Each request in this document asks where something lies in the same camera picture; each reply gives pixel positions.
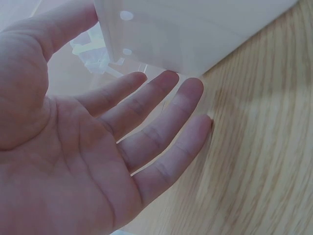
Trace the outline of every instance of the plastic part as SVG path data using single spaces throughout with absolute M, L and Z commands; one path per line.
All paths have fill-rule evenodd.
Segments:
M 199 76 L 297 0 L 94 0 L 109 57 Z M 120 12 L 130 12 L 130 20 Z
M 73 47 L 72 53 L 79 56 L 90 72 L 96 74 L 107 72 L 115 77 L 123 76 L 109 66 L 110 58 L 99 23 L 70 41 L 70 45 Z M 120 58 L 114 64 L 121 66 L 123 63 L 124 59 Z

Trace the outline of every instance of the palm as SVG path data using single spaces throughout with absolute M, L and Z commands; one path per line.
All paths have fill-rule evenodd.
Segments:
M 210 130 L 208 117 L 193 119 L 166 154 L 132 176 L 190 117 L 200 81 L 187 80 L 166 112 L 118 144 L 176 85 L 174 73 L 161 74 L 122 103 L 145 81 L 143 74 L 75 98 L 46 97 L 47 61 L 95 22 L 93 6 L 76 3 L 0 35 L 0 230 L 109 233 L 177 180 Z M 19 223 L 12 227 L 13 220 Z

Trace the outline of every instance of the fingertip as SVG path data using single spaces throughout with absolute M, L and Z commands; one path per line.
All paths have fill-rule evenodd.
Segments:
M 207 136 L 213 130 L 213 120 L 208 115 L 199 115 L 191 120 L 197 127 L 200 136 Z
M 147 81 L 147 76 L 142 72 L 132 72 L 123 76 L 121 79 L 124 79 L 125 82 L 131 84 L 131 87 L 135 87 L 137 89 Z
M 188 93 L 202 95 L 204 91 L 204 85 L 198 78 L 188 78 L 186 81 L 183 82 L 180 89 L 182 91 L 188 91 Z

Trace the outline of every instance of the circular hole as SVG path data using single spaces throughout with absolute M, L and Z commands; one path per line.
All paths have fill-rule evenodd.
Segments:
M 129 49 L 123 49 L 123 54 L 124 55 L 131 55 L 132 54 L 132 50 L 129 50 Z
M 129 12 L 129 11 L 121 11 L 119 13 L 120 17 L 122 20 L 124 21 L 130 21 L 134 18 L 134 15 L 132 12 Z

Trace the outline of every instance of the wooden table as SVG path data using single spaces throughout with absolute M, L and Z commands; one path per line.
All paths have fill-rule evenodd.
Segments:
M 136 235 L 313 235 L 313 0 L 204 75 L 211 145 L 124 229 Z

